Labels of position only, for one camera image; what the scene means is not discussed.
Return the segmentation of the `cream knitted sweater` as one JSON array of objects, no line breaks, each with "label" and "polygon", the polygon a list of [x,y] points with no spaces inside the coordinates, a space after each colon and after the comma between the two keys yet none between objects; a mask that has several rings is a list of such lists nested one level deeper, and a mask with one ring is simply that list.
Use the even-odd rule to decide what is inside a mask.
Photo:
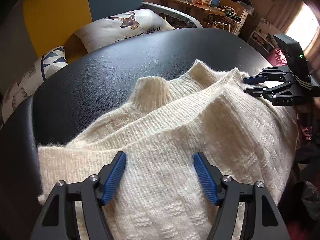
[{"label": "cream knitted sweater", "polygon": [[238,182],[263,181],[278,202],[295,156],[295,111],[244,93],[244,76],[197,60],[171,81],[138,79],[127,103],[67,145],[39,147],[39,202],[58,180],[82,181],[118,151],[127,155],[126,168],[104,208],[115,239],[207,238],[216,209],[195,172],[197,152]]}]

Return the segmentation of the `bright barred window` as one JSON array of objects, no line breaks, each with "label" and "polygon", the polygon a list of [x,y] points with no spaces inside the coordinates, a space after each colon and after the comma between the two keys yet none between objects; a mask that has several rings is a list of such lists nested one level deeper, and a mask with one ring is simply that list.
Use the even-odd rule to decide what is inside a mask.
[{"label": "bright barred window", "polygon": [[312,10],[305,3],[288,27],[285,35],[297,41],[304,55],[307,55],[319,35],[319,22]]}]

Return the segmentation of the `cluttered wooden table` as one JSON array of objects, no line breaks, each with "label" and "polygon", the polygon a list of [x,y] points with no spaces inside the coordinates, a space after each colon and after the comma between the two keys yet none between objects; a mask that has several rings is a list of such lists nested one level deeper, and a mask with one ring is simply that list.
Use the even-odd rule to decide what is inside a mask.
[{"label": "cluttered wooden table", "polygon": [[173,7],[196,18],[204,28],[219,28],[234,35],[240,30],[249,16],[249,12],[239,3],[231,0],[220,0],[219,5],[211,6],[198,1],[160,0],[161,5]]}]

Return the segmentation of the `deer print pillow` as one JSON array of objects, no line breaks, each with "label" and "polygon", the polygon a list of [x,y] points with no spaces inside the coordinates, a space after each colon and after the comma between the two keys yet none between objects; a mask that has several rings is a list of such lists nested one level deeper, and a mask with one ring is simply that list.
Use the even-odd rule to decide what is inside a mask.
[{"label": "deer print pillow", "polygon": [[152,10],[139,9],[96,20],[74,34],[80,38],[87,52],[91,53],[113,43],[173,29]]}]

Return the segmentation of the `black leather ottoman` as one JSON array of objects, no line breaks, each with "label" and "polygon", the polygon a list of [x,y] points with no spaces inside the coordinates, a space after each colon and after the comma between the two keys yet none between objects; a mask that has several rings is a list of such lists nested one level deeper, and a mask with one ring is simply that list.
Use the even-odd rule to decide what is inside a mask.
[{"label": "black leather ottoman", "polygon": [[25,99],[1,129],[1,238],[28,239],[41,211],[37,146],[64,144],[130,96],[138,78],[179,77],[199,59],[214,70],[257,74],[269,62],[221,29],[132,38],[65,66]]}]

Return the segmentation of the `geometric pattern pillow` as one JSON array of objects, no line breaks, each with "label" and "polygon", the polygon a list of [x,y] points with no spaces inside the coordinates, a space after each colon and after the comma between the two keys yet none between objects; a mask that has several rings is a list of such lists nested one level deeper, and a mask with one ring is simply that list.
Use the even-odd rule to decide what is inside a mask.
[{"label": "geometric pattern pillow", "polygon": [[50,76],[67,66],[64,46],[56,47],[38,58],[31,68],[6,91],[1,104],[1,124]]}]

